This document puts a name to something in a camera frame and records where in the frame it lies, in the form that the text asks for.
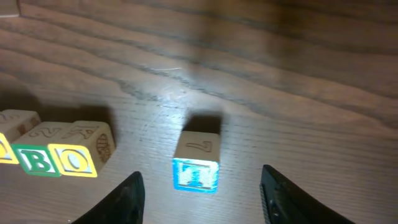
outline wooden table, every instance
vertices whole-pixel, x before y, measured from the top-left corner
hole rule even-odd
[[[1,223],[74,220],[135,170],[144,223],[264,223],[270,164],[358,223],[397,221],[393,1],[21,0],[0,19],[0,109],[113,127],[98,178],[0,164]],[[221,119],[215,195],[174,190],[195,115]]]

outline wooden block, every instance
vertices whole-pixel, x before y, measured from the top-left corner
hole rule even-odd
[[[19,16],[17,0],[0,0],[0,17]]]
[[[61,174],[97,177],[115,146],[108,124],[76,121],[49,149]]]
[[[10,143],[40,124],[35,111],[5,110],[0,113],[0,163],[18,164]]]
[[[220,136],[183,131],[173,158],[174,188],[215,193],[220,169]]]
[[[11,144],[22,168],[29,175],[60,177],[48,144],[63,136],[71,123],[43,122]]]

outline green block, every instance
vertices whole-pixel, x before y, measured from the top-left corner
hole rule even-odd
[[[11,144],[11,147],[27,174],[44,177],[61,176],[47,146]]]

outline yellow block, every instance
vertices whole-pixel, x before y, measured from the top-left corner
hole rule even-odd
[[[10,144],[2,133],[0,133],[0,163],[19,164],[14,151],[12,151]]]
[[[58,170],[63,175],[97,177],[89,150],[71,144],[49,144],[49,150]]]

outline blue block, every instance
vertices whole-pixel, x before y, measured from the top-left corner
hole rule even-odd
[[[173,159],[174,188],[214,194],[218,186],[220,165],[214,161]]]

